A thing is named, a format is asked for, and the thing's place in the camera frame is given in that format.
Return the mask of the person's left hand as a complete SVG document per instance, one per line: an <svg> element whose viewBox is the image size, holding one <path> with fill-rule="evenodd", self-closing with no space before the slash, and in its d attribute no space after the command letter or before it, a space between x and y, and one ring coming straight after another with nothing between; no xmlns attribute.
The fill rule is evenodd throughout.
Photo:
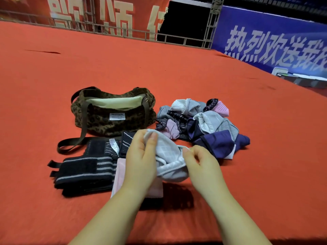
<svg viewBox="0 0 327 245"><path fill-rule="evenodd" d="M138 130L126 154L125 178L121 190L144 199L157 176L157 165L144 160L146 129Z"/></svg>

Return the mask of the light grey checked cloth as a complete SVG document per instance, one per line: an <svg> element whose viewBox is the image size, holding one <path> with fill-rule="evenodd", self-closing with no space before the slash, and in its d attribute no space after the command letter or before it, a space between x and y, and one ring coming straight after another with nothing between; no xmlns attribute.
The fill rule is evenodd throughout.
<svg viewBox="0 0 327 245"><path fill-rule="evenodd" d="M157 134L155 159L157 177L166 182L182 182L189 177L188 169L182 156L182 145L175 144L171 139L154 129L147 129L144 135L144 144L147 145L151 135Z"/></svg>

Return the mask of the leopard print shoulder bag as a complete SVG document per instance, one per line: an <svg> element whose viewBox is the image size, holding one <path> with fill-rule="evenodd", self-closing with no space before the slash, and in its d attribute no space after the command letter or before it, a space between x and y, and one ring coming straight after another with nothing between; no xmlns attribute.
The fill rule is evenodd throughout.
<svg viewBox="0 0 327 245"><path fill-rule="evenodd" d="M81 128L80 137L62 140L57 152L68 154L76 146L85 145L96 136L119 137L123 131L135 132L155 123L156 99L147 88L136 87L124 94L111 94L95 86L83 88L71 97L75 125Z"/></svg>

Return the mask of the person's right forearm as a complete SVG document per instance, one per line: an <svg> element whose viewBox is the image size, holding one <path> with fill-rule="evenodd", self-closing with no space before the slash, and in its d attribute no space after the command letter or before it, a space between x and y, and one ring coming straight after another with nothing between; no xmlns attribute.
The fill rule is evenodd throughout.
<svg viewBox="0 0 327 245"><path fill-rule="evenodd" d="M272 245L228 190L209 194L206 202L217 220L223 245Z"/></svg>

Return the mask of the dark pinstriped folded garment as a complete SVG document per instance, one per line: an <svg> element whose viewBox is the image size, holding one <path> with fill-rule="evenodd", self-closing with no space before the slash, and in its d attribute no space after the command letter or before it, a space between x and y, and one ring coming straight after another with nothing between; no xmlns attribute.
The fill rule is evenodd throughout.
<svg viewBox="0 0 327 245"><path fill-rule="evenodd" d="M119 143L119 158L126 158L127 151L136 132L123 131Z"/></svg>

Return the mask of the pink garment black lace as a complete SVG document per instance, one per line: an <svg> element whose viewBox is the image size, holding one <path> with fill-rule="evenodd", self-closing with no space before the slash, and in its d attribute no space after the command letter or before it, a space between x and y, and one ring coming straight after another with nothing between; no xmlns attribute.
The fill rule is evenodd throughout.
<svg viewBox="0 0 327 245"><path fill-rule="evenodd" d="M229 117L229 109L218 99L209 99L206 106L203 108L203 112L206 111L214 111L223 118Z"/></svg>
<svg viewBox="0 0 327 245"><path fill-rule="evenodd" d="M163 118L156 119L156 129L171 140L177 140L180 137L180 131L175 121Z"/></svg>

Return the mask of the navy blue garment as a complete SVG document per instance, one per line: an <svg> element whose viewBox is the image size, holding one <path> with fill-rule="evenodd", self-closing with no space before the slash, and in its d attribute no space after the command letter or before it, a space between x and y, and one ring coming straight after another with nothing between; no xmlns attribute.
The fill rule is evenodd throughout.
<svg viewBox="0 0 327 245"><path fill-rule="evenodd" d="M251 143L248 136L240 133L236 140L232 141L228 130L203 134L198 121L192 118L188 119L187 122L187 136L192 145L206 148L216 159L231 160L237 151Z"/></svg>

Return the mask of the pale pink folded garment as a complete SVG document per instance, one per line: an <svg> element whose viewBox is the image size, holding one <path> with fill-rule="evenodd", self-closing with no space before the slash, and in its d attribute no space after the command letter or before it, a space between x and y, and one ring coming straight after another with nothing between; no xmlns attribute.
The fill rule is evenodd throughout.
<svg viewBox="0 0 327 245"><path fill-rule="evenodd" d="M117 191L121 188L124 178L125 178L125 169L126 169L126 159L119 158L117 160L116 174L113 182L111 197L113 197ZM161 178L155 178L151 187L148 190L148 193L145 198L163 198L163 182Z"/></svg>

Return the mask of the light grey crumpled garment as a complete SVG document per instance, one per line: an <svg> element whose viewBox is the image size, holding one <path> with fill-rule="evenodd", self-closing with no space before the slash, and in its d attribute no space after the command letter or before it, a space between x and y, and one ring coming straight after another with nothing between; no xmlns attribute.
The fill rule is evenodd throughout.
<svg viewBox="0 0 327 245"><path fill-rule="evenodd" d="M203 134L211 134L218 131L218 127L224 121L224 118L214 111L198 113L193 119L198 121L199 128Z"/></svg>

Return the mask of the white grey ribbed garment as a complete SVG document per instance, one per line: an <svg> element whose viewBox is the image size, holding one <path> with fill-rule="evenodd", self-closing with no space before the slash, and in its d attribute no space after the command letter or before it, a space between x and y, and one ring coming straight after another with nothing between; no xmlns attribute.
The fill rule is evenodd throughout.
<svg viewBox="0 0 327 245"><path fill-rule="evenodd" d="M188 117L193 117L196 114L203 112L205 107L205 102L198 102L192 100L191 98L177 99L171 105L170 111L175 111Z"/></svg>

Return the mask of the grey metal railing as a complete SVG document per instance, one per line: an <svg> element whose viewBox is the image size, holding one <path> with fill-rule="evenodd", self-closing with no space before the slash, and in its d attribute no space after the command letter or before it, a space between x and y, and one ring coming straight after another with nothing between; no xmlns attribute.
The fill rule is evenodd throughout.
<svg viewBox="0 0 327 245"><path fill-rule="evenodd" d="M53 18L43 15L7 11L2 9L0 9L0 21L205 50L212 49L214 38L213 33L215 31L215 27L213 27L211 34L209 35L209 28L207 28L204 39L197 39L164 34L160 32L147 32L129 29L127 28L127 25L123 25L122 27L114 27L111 25L96 24L90 21L66 20L63 18Z"/></svg>

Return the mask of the grey flat box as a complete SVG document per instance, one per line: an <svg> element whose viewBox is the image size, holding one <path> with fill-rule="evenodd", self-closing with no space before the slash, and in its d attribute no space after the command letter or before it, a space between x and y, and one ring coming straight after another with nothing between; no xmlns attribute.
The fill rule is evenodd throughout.
<svg viewBox="0 0 327 245"><path fill-rule="evenodd" d="M283 67L275 67L271 74L301 87L327 88L327 78L324 77L291 73Z"/></svg>

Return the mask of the red banner white characters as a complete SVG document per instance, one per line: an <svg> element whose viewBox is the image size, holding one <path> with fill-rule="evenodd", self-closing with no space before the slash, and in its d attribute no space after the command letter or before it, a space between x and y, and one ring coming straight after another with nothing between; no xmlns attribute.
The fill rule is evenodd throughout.
<svg viewBox="0 0 327 245"><path fill-rule="evenodd" d="M171 0L0 0L0 9L159 32Z"/></svg>

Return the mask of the grey metal truss column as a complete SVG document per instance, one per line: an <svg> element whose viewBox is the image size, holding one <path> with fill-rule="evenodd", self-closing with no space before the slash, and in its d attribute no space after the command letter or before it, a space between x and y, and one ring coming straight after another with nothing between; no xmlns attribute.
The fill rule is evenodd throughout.
<svg viewBox="0 0 327 245"><path fill-rule="evenodd" d="M210 13L207 20L207 25L205 29L204 38L202 40L202 46L203 49L211 49L215 31L217 28L219 16L222 10L224 4L224 0L212 0L211 6L210 6Z"/></svg>

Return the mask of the blue banner white characters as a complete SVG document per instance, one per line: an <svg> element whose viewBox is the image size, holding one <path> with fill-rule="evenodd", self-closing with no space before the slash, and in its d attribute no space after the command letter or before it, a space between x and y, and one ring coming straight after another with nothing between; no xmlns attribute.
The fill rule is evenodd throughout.
<svg viewBox="0 0 327 245"><path fill-rule="evenodd" d="M327 78L327 24L224 6L211 48L269 73Z"/></svg>

